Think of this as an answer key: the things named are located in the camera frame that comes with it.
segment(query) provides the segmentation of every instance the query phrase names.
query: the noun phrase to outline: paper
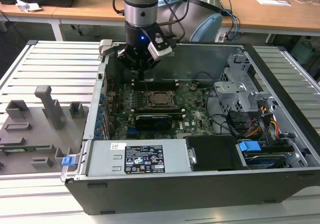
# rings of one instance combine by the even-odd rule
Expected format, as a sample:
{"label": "paper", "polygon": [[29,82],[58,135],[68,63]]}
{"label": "paper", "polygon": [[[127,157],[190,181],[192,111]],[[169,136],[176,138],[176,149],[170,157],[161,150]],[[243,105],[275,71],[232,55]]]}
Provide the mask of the paper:
{"label": "paper", "polygon": [[24,11],[26,13],[28,13],[29,11],[37,11],[37,10],[42,10],[42,8],[40,8],[40,6],[36,3],[25,3],[21,0],[16,0],[16,4],[15,6],[18,7],[18,9],[20,9],[21,11]]}
{"label": "paper", "polygon": [[261,5],[277,5],[277,6],[291,6],[286,1],[276,1],[276,0],[257,0]]}

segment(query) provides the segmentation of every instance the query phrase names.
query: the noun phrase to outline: blue latch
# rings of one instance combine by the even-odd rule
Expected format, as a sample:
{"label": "blue latch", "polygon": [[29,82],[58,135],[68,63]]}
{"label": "blue latch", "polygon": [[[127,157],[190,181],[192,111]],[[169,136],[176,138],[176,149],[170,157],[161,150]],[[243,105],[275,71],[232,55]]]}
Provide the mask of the blue latch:
{"label": "blue latch", "polygon": [[66,156],[62,159],[62,166],[75,166],[76,158],[73,156]]}
{"label": "blue latch", "polygon": [[261,151],[261,147],[257,141],[246,140],[239,143],[241,151]]}

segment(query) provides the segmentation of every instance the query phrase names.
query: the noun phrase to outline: wooden desk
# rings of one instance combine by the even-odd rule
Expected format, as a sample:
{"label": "wooden desk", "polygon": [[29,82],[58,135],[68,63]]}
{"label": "wooden desk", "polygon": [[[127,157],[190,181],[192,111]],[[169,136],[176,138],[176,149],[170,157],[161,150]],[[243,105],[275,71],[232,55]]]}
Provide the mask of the wooden desk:
{"label": "wooden desk", "polygon": [[[241,31],[257,29],[260,32],[259,30],[268,29],[290,32],[320,32],[320,6],[301,4],[295,0],[278,1],[289,1],[292,6],[261,5],[257,0],[231,0],[233,14],[240,19]],[[222,3],[225,8],[229,9],[228,0],[223,0]],[[222,26],[230,25],[230,18],[225,17]]]}
{"label": "wooden desk", "polygon": [[[229,3],[222,1],[225,8]],[[241,32],[320,36],[320,6],[289,0],[291,7],[261,5],[257,0],[231,0],[233,14],[241,22]],[[116,7],[124,7],[116,0]],[[43,7],[43,11],[25,13],[16,6],[1,6],[12,21],[49,23],[57,41],[64,39],[60,24],[124,26],[124,17],[112,8],[112,0],[77,0],[72,8]],[[220,31],[226,32],[231,20],[224,17]]]}
{"label": "wooden desk", "polygon": [[[123,21],[125,18],[118,15],[112,8],[113,0],[76,0],[72,8],[57,8],[53,17],[56,19],[85,19]],[[116,0],[115,6],[124,9],[123,0]]]}
{"label": "wooden desk", "polygon": [[39,11],[31,11],[31,12],[24,12],[17,8],[15,5],[3,5],[0,4],[0,10],[4,12],[4,14],[14,17],[35,17],[35,18],[52,18],[54,11],[57,9],[57,7],[54,6],[41,6],[42,10]]}

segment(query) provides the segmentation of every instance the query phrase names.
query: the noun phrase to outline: aluminum extrusion table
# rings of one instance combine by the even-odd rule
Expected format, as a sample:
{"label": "aluminum extrusion table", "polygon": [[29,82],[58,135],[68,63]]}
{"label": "aluminum extrusion table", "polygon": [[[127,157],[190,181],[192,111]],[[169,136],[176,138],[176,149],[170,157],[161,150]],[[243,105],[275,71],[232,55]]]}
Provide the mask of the aluminum extrusion table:
{"label": "aluminum extrusion table", "polygon": [[[99,65],[98,43],[39,41],[27,45],[0,81],[0,124],[11,99],[41,106],[37,85],[52,86],[60,104],[90,106]],[[255,48],[320,133],[320,86],[285,51]],[[0,176],[0,222],[16,223],[318,223],[320,187],[277,204],[89,216],[60,181],[60,173]]]}

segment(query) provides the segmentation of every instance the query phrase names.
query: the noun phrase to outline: warning label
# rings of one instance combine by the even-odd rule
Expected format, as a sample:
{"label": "warning label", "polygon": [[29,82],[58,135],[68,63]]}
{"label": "warning label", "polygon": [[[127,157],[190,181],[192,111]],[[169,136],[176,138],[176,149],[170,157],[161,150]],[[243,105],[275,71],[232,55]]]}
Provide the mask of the warning label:
{"label": "warning label", "polygon": [[162,145],[126,146],[126,174],[144,174],[165,172],[165,160]]}

